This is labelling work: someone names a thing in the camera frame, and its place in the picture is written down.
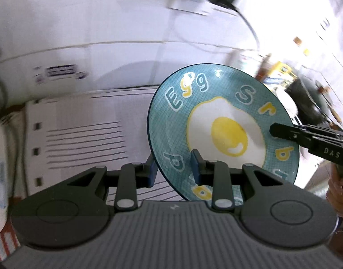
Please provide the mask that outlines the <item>person right hand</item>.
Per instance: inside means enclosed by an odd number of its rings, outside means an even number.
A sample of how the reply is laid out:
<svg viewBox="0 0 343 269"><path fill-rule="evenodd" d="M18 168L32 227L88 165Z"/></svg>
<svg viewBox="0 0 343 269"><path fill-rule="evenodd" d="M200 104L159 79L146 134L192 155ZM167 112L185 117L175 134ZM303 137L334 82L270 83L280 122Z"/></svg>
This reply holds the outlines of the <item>person right hand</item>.
<svg viewBox="0 0 343 269"><path fill-rule="evenodd" d="M343 178L340 177L336 164L331 164L331 176L328 181L327 201L340 217L343 217Z"/></svg>

